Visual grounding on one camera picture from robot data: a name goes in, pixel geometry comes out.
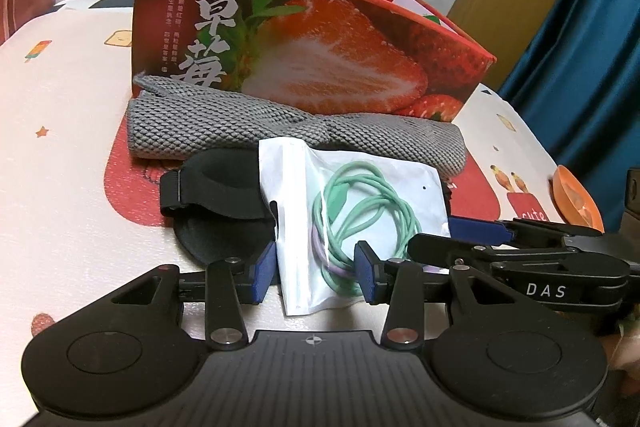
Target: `teal curtain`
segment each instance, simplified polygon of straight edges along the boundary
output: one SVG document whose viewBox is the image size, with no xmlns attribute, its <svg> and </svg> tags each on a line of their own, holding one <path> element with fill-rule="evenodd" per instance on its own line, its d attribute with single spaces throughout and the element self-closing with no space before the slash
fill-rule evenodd
<svg viewBox="0 0 640 427">
<path fill-rule="evenodd" d="M 617 231 L 640 165 L 640 0 L 557 0 L 500 95 Z"/>
</svg>

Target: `mint green cord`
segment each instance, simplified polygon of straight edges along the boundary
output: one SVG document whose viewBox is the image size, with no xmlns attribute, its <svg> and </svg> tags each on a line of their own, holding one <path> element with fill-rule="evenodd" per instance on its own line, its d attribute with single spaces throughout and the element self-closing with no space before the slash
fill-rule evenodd
<svg viewBox="0 0 640 427">
<path fill-rule="evenodd" d="M 345 173 L 355 169 L 366 170 L 368 173 L 346 176 Z M 366 196 L 359 201 L 347 214 L 337 232 L 332 230 L 335 219 L 340 214 L 347 200 L 347 192 L 354 184 L 367 185 L 377 193 Z M 347 163 L 335 171 L 324 189 L 318 192 L 311 211 L 312 225 L 318 231 L 322 247 L 328 253 L 328 261 L 337 269 L 353 274 L 353 261 L 342 251 L 342 242 L 362 230 L 368 229 L 387 210 L 394 219 L 398 238 L 396 250 L 392 257 L 405 259 L 406 245 L 416 233 L 421 232 L 420 223 L 415 218 L 414 211 L 409 204 L 402 200 L 394 188 L 387 183 L 382 172 L 374 165 L 363 161 Z M 366 221 L 363 216 L 373 212 Z M 342 296 L 362 295 L 360 286 L 353 277 L 341 277 L 321 264 L 322 277 L 327 285 Z"/>
</svg>

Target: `orange plastic dish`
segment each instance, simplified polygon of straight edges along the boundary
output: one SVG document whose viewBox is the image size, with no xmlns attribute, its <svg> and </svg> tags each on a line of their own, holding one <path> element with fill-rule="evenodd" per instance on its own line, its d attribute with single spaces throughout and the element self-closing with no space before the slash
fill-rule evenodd
<svg viewBox="0 0 640 427">
<path fill-rule="evenodd" d="M 602 216 L 586 188 L 571 171 L 559 165 L 552 182 L 553 198 L 558 211 L 572 225 L 591 227 L 604 233 Z"/>
</svg>

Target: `red cardboard box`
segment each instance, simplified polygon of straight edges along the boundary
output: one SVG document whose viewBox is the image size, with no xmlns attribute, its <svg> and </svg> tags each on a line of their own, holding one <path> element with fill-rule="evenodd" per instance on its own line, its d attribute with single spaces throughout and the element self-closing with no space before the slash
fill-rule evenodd
<svg viewBox="0 0 640 427">
<path fill-rule="evenodd" d="M 133 72 L 450 121 L 495 57 L 421 0 L 136 0 Z"/>
</svg>

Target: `rolled gray towel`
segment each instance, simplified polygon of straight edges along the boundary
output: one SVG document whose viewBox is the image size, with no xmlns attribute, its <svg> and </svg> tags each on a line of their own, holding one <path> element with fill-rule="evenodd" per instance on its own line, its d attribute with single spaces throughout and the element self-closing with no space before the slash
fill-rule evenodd
<svg viewBox="0 0 640 427">
<path fill-rule="evenodd" d="M 212 147 L 254 148 L 266 138 L 303 139 L 318 149 L 354 150 L 430 165 L 444 180 L 465 167 L 452 123 L 390 114 L 313 115 L 241 93 L 137 76 L 143 90 L 127 107 L 129 150 L 140 158 L 184 160 Z"/>
</svg>

